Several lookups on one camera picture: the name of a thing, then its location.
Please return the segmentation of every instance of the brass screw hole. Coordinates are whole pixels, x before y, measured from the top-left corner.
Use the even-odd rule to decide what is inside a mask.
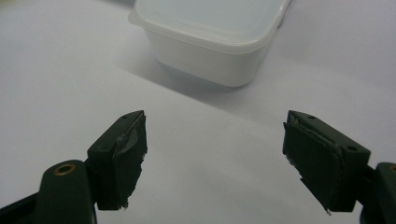
[[[393,173],[396,173],[396,165],[391,165],[389,168]]]
[[[76,165],[73,163],[67,163],[56,168],[56,170],[53,173],[55,175],[68,175],[72,173],[74,170],[76,170]]]

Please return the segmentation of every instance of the plastic container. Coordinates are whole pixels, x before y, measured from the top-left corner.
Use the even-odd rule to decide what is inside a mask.
[[[136,0],[156,58],[227,87],[251,81],[292,0]]]

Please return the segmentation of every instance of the container lid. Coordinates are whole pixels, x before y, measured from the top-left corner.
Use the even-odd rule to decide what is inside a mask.
[[[271,41],[290,0],[136,0],[131,23],[202,48],[239,54]]]

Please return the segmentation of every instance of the white surface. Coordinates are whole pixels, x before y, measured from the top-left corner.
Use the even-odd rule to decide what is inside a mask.
[[[328,216],[281,153],[289,109],[396,161],[396,3],[297,1],[241,89],[169,75],[116,0],[0,3],[0,206],[144,109],[148,155],[126,211],[99,223],[359,223]]]

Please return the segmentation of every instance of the white plastic container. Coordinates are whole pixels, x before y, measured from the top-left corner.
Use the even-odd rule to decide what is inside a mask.
[[[136,0],[129,21],[161,63],[238,87],[255,77],[291,1]]]

